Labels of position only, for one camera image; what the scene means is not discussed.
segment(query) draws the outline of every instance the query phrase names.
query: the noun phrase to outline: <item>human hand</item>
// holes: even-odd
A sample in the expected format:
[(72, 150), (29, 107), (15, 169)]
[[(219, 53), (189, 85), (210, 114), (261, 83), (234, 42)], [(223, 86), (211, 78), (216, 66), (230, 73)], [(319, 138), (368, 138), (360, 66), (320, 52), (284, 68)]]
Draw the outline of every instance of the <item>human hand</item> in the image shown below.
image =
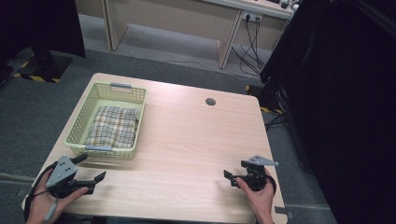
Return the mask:
[[(50, 195), (46, 187), (46, 183), (49, 180), (51, 173), (52, 170), (47, 171), (43, 175), (43, 177), (41, 178), (40, 182), (37, 185), (37, 188), (35, 189), (35, 197), (32, 200), (29, 218), (27, 219), (26, 224), (44, 223), (44, 218), (46, 217), (51, 207), (57, 201), (56, 198)], [(86, 187), (81, 188), (74, 191), (69, 196), (63, 199), (58, 199), (55, 211), (50, 217), (50, 219), (46, 222), (46, 224), (54, 223), (68, 205), (70, 205), (72, 202), (74, 202), (79, 197), (84, 195), (87, 191), (88, 188)]]
[(236, 178), (236, 183), (247, 195), (247, 200), (251, 210), (260, 224), (272, 224), (272, 203), (274, 199), (274, 188), (271, 181), (267, 178), (264, 189), (253, 191), (242, 178)]

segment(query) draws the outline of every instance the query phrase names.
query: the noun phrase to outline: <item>plaid cloth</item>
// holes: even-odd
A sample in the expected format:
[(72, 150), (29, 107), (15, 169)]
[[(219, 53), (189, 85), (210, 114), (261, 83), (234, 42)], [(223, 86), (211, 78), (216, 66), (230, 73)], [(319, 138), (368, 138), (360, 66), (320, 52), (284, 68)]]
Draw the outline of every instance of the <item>plaid cloth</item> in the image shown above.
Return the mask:
[(101, 106), (92, 123), (86, 145), (129, 148), (134, 144), (137, 110)]

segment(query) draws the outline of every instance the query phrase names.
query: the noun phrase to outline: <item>desk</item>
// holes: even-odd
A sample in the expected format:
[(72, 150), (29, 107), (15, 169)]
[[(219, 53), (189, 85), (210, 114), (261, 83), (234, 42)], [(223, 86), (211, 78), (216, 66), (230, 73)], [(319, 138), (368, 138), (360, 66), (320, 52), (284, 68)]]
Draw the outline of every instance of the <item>desk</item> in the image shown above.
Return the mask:
[[(256, 98), (105, 74), (93, 76), (67, 121), (43, 169), (73, 151), (67, 131), (95, 81), (131, 84), (148, 91), (136, 153), (127, 162), (86, 161), (76, 179), (107, 171), (93, 195), (83, 196), (66, 212), (88, 216), (141, 217), (219, 223), (252, 223), (241, 189), (232, 188), (223, 169), (245, 175), (240, 161), (259, 154), (272, 159)], [(215, 105), (207, 105), (213, 98)], [(276, 170), (268, 167), (277, 182)], [(281, 188), (274, 206), (284, 207)], [(276, 224), (286, 215), (273, 211)]]
[[(98, 7), (88, 7), (92, 2), (77, 2), (78, 13), (100, 13)], [(138, 24), (216, 39), (220, 68), (225, 67), (233, 43), (250, 45), (245, 24), (240, 29), (245, 10), (264, 15), (258, 48), (269, 50), (292, 13), (267, 0), (102, 0), (102, 9), (109, 49), (117, 48), (129, 24)]]

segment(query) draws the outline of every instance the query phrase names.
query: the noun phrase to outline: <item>power strip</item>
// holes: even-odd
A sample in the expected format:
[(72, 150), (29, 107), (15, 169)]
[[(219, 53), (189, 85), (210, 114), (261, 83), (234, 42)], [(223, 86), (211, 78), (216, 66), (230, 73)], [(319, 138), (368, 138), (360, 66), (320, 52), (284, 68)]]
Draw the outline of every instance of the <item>power strip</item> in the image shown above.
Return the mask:
[(257, 12), (251, 12), (251, 11), (244, 11), (242, 20), (247, 21), (248, 16), (250, 16), (249, 21), (253, 21), (253, 22), (262, 21), (262, 14), (257, 13)]

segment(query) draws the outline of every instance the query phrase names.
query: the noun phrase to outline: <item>green plastic basket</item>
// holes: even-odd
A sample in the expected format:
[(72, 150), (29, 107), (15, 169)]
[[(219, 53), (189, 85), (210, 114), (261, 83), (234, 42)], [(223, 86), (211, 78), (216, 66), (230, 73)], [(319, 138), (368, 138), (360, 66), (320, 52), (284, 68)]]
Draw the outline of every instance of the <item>green plastic basket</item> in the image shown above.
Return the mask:
[[(132, 159), (139, 135), (140, 124), (146, 103), (146, 90), (120, 83), (96, 82), (92, 85), (81, 109), (70, 128), (64, 143), (76, 155), (88, 153), (93, 156), (117, 159)], [(92, 122), (100, 106), (119, 106), (137, 110), (137, 128), (132, 147), (97, 147), (85, 145)]]

